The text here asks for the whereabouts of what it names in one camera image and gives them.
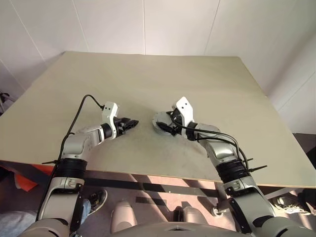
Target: beige tabletop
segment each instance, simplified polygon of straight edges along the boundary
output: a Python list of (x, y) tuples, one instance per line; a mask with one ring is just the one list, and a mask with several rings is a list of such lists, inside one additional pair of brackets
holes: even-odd
[[(268, 98), (237, 57), (66, 52), (0, 117), (2, 160), (40, 164), (58, 157), (82, 97), (120, 105), (139, 120), (127, 135), (96, 147), (87, 169), (220, 181), (197, 142), (154, 132), (158, 111), (186, 96), (196, 122), (234, 136), (259, 185), (316, 187), (316, 172)], [(75, 129), (101, 124), (90, 100)]]

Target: white wall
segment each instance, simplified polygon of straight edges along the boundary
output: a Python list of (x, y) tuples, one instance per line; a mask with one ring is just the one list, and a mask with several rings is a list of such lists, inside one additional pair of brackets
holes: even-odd
[(67, 50), (239, 56), (270, 95), (316, 32), (316, 0), (0, 0), (0, 89)]
[(316, 134), (316, 34), (292, 58), (268, 95), (293, 132)]

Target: sneaker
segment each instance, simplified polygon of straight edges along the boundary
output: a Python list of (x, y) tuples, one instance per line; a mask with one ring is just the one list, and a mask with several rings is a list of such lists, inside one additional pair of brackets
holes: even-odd
[(107, 198), (108, 192), (106, 190), (100, 190), (91, 194), (88, 198), (91, 203), (91, 210), (88, 216), (99, 210), (104, 205)]
[(283, 210), (287, 214), (299, 213), (302, 215), (310, 215), (302, 205), (299, 204), (298, 198), (295, 195), (287, 195), (286, 197), (274, 197), (272, 204), (278, 210)]

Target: gray pants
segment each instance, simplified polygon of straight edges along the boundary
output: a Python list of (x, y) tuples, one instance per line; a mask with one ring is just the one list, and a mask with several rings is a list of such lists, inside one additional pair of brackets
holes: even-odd
[[(91, 209), (88, 199), (83, 202), (81, 224), (86, 220)], [(36, 219), (34, 211), (11, 211), (0, 214), (0, 237), (17, 237)]]

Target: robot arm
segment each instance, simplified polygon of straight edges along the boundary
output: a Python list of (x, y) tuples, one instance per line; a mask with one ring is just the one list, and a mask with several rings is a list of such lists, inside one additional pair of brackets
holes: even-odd
[(68, 136), (38, 219), (21, 234), (22, 237), (67, 237), (69, 232), (80, 227), (83, 211), (81, 191), (90, 151), (107, 138), (124, 135), (138, 123), (129, 118), (117, 118), (117, 112), (117, 104), (107, 102), (103, 106), (103, 124), (83, 128)]
[(153, 119), (155, 130), (174, 136), (182, 135), (191, 141), (198, 141), (206, 149), (208, 157), (223, 181), (226, 194), (230, 196), (228, 204), (239, 232), (258, 237), (314, 234), (287, 218), (276, 217), (271, 204), (250, 174), (266, 165), (249, 169), (246, 158), (243, 157), (244, 161), (241, 160), (241, 150), (233, 137), (221, 133), (217, 127), (194, 122), (192, 106), (185, 97), (177, 101), (172, 108), (173, 111), (155, 115)]

